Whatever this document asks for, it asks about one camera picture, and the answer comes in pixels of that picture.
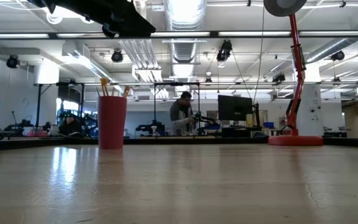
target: person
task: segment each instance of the person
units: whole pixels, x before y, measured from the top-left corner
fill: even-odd
[[[193,123],[196,121],[191,117],[191,94],[184,91],[170,108],[170,117],[172,122],[173,134],[182,135],[189,133],[193,129]]]
[[[59,133],[68,136],[73,133],[81,132],[81,124],[77,121],[73,114],[69,114],[59,127]]]

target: pencil cup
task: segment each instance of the pencil cup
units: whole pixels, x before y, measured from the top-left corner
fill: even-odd
[[[100,149],[122,149],[127,113],[127,99],[118,96],[100,96],[98,101],[98,128]]]

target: lamp base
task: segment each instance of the lamp base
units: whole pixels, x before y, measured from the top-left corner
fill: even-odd
[[[322,146],[321,136],[271,136],[268,144],[273,146]]]

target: computer monitor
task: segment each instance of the computer monitor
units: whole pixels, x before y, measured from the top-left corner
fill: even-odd
[[[253,114],[252,99],[219,95],[218,110],[221,121],[246,121],[247,114]]]

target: computer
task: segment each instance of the computer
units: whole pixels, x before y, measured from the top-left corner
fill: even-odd
[[[218,95],[218,110],[221,121],[246,121],[254,112],[251,98],[224,95]]]

